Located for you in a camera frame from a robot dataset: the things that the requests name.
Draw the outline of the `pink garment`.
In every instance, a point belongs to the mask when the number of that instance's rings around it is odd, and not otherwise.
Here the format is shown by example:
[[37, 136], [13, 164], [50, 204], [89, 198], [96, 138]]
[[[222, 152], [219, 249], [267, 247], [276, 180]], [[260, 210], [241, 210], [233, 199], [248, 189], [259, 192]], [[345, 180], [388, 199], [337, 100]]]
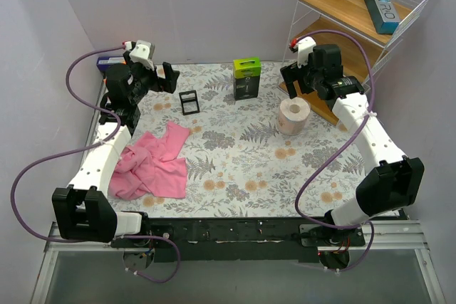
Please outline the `pink garment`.
[[187, 165], [178, 157], [190, 130], [168, 122], [164, 135], [144, 133], [120, 154], [111, 177], [111, 197], [131, 201], [144, 195], [183, 199], [186, 195]]

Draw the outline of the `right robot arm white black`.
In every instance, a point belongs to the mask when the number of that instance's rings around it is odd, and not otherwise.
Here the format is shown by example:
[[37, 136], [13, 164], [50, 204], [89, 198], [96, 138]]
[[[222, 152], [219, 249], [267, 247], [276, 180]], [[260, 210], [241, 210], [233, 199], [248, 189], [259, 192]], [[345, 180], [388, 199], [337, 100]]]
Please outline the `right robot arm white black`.
[[335, 246], [348, 237], [349, 229], [414, 204], [425, 168], [420, 158], [409, 158], [390, 139], [358, 79], [343, 74], [337, 45], [300, 41], [290, 49], [298, 58], [281, 69], [290, 97], [297, 96], [296, 85], [303, 93], [316, 92], [351, 133], [348, 143], [355, 144], [363, 158], [366, 176], [355, 196], [320, 221], [323, 239]]

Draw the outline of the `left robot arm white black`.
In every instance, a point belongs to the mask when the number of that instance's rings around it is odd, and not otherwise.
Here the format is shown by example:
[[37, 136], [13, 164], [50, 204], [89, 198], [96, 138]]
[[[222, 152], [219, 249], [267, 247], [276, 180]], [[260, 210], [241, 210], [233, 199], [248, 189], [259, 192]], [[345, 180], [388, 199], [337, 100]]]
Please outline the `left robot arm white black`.
[[170, 63], [147, 69], [141, 63], [116, 63], [105, 72], [106, 92], [91, 149], [80, 170], [65, 188], [57, 188], [52, 204], [61, 237], [67, 240], [110, 242], [127, 235], [134, 246], [146, 246], [152, 237], [144, 214], [115, 211], [108, 201], [108, 185], [121, 152], [140, 119], [140, 101], [150, 91], [174, 93], [179, 71]]

